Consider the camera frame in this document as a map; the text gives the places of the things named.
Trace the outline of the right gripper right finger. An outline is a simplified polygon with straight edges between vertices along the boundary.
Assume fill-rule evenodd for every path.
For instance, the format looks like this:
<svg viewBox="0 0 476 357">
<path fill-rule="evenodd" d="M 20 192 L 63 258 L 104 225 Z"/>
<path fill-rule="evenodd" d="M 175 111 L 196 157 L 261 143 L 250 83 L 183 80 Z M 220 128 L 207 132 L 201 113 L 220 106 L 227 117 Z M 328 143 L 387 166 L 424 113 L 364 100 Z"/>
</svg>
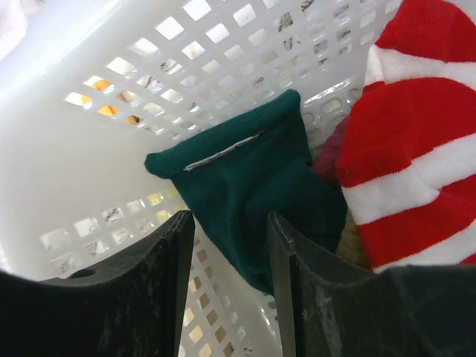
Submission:
<svg viewBox="0 0 476 357">
<path fill-rule="evenodd" d="M 407 266 L 371 274 L 267 222 L 285 356 L 473 356 L 475 267 Z"/>
</svg>

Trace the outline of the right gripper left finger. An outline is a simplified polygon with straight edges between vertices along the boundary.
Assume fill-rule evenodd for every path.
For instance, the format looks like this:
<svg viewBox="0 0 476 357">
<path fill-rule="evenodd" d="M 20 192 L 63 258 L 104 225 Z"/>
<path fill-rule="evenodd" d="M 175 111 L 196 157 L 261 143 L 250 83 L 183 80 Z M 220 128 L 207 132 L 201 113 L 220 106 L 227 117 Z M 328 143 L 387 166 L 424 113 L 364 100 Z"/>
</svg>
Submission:
<svg viewBox="0 0 476 357">
<path fill-rule="evenodd" d="M 1 274 L 3 356 L 177 356 L 195 222 L 182 210 L 70 277 Z"/>
</svg>

